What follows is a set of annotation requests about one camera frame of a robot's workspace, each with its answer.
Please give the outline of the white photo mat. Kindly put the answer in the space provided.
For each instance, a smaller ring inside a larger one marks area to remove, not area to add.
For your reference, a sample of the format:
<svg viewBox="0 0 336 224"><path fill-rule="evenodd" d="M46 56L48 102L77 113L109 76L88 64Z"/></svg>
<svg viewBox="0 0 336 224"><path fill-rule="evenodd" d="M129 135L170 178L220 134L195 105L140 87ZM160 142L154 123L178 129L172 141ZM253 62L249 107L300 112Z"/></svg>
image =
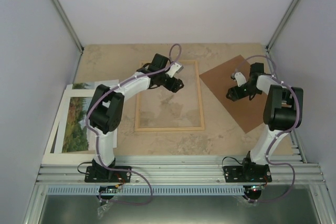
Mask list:
<svg viewBox="0 0 336 224"><path fill-rule="evenodd" d="M62 152L70 99L91 98L93 93L94 91L92 89L73 89L71 84L66 87L45 148L41 162L43 165L77 165L81 162L91 161L93 159L95 151Z"/></svg>

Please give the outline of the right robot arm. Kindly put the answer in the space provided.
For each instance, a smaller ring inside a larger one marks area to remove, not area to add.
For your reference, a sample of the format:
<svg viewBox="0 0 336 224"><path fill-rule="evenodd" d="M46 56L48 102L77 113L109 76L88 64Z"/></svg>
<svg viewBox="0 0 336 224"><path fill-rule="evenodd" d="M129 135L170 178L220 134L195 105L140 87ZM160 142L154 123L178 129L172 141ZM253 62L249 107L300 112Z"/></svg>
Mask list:
<svg viewBox="0 0 336 224"><path fill-rule="evenodd" d="M248 97L252 100L257 94L266 94L263 112L264 131L247 158L252 162L241 168L241 176L248 182L260 175L257 165L270 164L270 157L280 141L302 122L303 89L291 87L278 80L273 74L264 72L262 63L250 66L248 79L236 70L231 78L237 85L229 88L226 98L238 101Z"/></svg>

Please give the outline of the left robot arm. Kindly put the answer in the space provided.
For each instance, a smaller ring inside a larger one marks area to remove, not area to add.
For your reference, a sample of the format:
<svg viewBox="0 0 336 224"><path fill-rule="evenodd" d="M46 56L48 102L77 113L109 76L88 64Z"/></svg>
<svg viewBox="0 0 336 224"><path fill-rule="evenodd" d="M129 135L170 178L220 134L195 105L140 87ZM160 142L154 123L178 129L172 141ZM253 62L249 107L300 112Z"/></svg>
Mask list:
<svg viewBox="0 0 336 224"><path fill-rule="evenodd" d="M87 111L86 126L96 135L96 156L92 160L92 167L97 169L97 176L102 181L108 182L115 175L113 144L125 101L142 91L157 87L178 92L184 84L174 75L182 69L181 63L155 54L151 63L144 64L123 82L112 87L104 84L96 87Z"/></svg>

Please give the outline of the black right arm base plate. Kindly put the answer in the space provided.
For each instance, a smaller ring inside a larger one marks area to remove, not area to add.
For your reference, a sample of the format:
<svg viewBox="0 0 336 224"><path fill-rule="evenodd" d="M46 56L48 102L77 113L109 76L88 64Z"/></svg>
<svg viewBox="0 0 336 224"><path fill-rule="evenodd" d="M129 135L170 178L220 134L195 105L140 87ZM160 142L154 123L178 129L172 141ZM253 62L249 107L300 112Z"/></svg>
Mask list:
<svg viewBox="0 0 336 224"><path fill-rule="evenodd" d="M224 177L227 183L269 183L272 176L268 165L256 166L223 166Z"/></svg>

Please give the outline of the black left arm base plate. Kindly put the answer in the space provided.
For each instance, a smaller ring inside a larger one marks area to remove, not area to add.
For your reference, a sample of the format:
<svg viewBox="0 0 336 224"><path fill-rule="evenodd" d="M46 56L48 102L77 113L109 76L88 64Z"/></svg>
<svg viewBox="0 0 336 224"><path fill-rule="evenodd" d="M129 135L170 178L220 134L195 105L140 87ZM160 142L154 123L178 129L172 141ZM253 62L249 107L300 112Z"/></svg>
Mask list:
<svg viewBox="0 0 336 224"><path fill-rule="evenodd" d="M131 178L131 166L116 166L125 171L110 171L103 167L88 166L84 181L86 183L128 183Z"/></svg>

